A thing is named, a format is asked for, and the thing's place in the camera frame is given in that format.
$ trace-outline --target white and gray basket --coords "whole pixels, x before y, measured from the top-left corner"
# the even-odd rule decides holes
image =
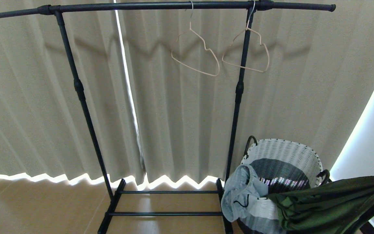
[[[250,140],[255,141],[249,147]],[[319,186],[330,176],[322,169],[317,153],[306,145],[282,139],[255,140],[250,136],[241,164],[251,165],[260,180],[268,185],[269,194]],[[285,234],[279,224],[276,205],[268,198],[259,198],[250,215],[238,219],[245,234]]]

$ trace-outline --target curtain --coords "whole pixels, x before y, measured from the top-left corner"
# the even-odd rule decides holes
[[[0,11],[92,1],[15,1]],[[309,145],[330,169],[374,88],[374,2],[321,1],[335,12],[272,9],[257,12],[252,28],[270,52],[266,73],[246,71],[232,171],[249,135]],[[119,11],[132,115],[115,13],[64,13],[79,76],[111,180],[162,175],[201,181],[223,177],[229,148],[244,9],[195,9],[192,28],[220,62],[210,77],[174,56],[214,73],[217,64],[187,33],[191,10]],[[247,66],[267,56],[251,36]],[[53,16],[0,19],[0,174],[88,173],[101,176]]]
[[[233,153],[239,165],[249,135],[287,139],[312,147],[330,169],[374,88],[374,2],[321,1],[335,12],[272,9],[256,12],[252,28],[270,52],[266,73],[245,72],[245,90]],[[129,77],[150,181],[188,175],[201,181],[225,173],[239,68],[221,62],[245,27],[246,10],[119,12]],[[247,66],[263,70],[267,56],[251,36]],[[243,34],[226,53],[240,64]]]
[[[0,1],[0,12],[83,3]],[[141,180],[115,13],[64,20],[110,179]],[[0,19],[0,174],[23,172],[102,176],[54,16]]]

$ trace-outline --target dark green cloth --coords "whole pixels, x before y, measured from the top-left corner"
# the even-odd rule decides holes
[[[374,176],[267,197],[278,206],[279,222],[288,233],[352,234],[371,218],[361,215],[374,205]]]

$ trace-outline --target clothing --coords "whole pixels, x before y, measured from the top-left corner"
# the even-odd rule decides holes
[[[374,205],[374,176],[267,197],[278,206],[279,223],[288,233],[353,234],[374,215],[369,211]]]
[[[221,199],[221,210],[230,222],[245,218],[258,198],[268,194],[268,186],[259,181],[252,166],[242,164],[227,179]]]

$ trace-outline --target floor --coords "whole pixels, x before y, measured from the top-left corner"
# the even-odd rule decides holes
[[[203,190],[214,190],[208,182]],[[156,190],[171,190],[161,184]],[[128,183],[126,190],[135,190]],[[177,190],[194,190],[183,184]],[[104,184],[0,179],[0,234],[95,234],[109,206]],[[124,194],[117,211],[220,211],[217,194]],[[235,234],[242,231],[233,223]],[[222,234],[219,216],[114,217],[108,234]]]

